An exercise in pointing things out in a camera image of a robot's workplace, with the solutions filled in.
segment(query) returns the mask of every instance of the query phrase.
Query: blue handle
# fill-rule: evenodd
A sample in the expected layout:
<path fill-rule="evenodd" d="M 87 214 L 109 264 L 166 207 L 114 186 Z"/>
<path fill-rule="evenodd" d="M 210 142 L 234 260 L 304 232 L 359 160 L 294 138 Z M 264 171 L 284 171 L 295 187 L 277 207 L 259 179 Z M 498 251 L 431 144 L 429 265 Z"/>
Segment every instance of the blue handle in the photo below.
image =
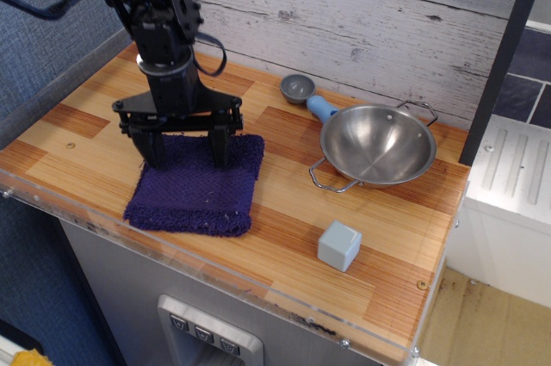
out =
<path fill-rule="evenodd" d="M 310 96 L 306 101 L 308 110 L 318 116 L 321 123 L 326 123 L 331 115 L 336 114 L 338 109 L 328 103 L 322 96 Z"/>

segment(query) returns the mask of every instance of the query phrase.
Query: small gray bowl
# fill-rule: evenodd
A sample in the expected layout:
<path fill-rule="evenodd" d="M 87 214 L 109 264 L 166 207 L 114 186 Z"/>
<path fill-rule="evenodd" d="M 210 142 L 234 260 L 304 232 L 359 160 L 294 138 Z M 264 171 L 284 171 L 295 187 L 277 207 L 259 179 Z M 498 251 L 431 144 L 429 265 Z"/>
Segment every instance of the small gray bowl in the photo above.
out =
<path fill-rule="evenodd" d="M 289 102 L 301 104 L 316 93 L 316 84 L 304 75 L 289 75 L 283 78 L 279 89 Z"/>

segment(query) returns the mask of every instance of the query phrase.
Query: knitted cloth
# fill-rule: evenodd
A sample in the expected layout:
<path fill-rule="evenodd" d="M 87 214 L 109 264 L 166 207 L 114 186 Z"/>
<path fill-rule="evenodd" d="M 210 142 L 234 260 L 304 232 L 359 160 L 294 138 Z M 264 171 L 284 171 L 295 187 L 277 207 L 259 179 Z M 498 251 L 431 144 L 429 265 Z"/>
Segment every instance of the knitted cloth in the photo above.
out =
<path fill-rule="evenodd" d="M 206 136 L 164 135 L 163 139 L 163 165 L 159 169 L 144 165 L 124 218 L 144 230 L 225 237 L 246 233 L 264 155 L 262 137 L 232 136 L 226 168 L 214 168 Z"/>

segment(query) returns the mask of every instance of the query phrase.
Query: yellow object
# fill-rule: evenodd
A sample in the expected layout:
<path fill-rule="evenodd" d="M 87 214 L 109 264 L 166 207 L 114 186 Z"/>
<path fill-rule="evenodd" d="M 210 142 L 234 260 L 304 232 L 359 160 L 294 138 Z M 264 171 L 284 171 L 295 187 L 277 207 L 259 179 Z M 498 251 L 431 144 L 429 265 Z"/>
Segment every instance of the yellow object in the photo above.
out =
<path fill-rule="evenodd" d="M 53 363 L 36 349 L 32 349 L 31 351 L 17 352 L 10 366 L 53 366 Z"/>

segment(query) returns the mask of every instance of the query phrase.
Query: wooden table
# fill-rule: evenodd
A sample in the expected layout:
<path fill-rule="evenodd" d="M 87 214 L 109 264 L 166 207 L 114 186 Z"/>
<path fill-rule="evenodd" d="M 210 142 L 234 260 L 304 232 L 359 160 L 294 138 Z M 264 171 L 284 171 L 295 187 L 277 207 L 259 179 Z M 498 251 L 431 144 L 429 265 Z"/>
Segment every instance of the wooden table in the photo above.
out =
<path fill-rule="evenodd" d="M 130 46 L 0 152 L 4 194 L 195 270 L 313 332 L 347 338 L 369 357 L 398 364 L 410 356 L 432 291 L 423 286 L 435 281 L 467 181 L 469 169 L 458 164 L 466 133 L 432 125 L 436 160 L 414 181 L 325 191 L 308 174 L 323 156 L 321 123 L 304 105 L 283 99 L 280 78 L 228 64 L 220 77 L 203 82 L 241 96 L 244 132 L 266 140 L 251 230 L 236 239 L 142 232 L 121 220 L 142 159 L 111 110 L 114 100 L 147 90 L 136 55 Z M 200 58 L 207 68 L 218 63 Z M 358 103 L 319 94 L 339 108 Z M 328 164 L 319 178 L 345 183 Z M 318 239 L 334 220 L 362 232 L 360 253 L 345 273 L 317 259 Z"/>

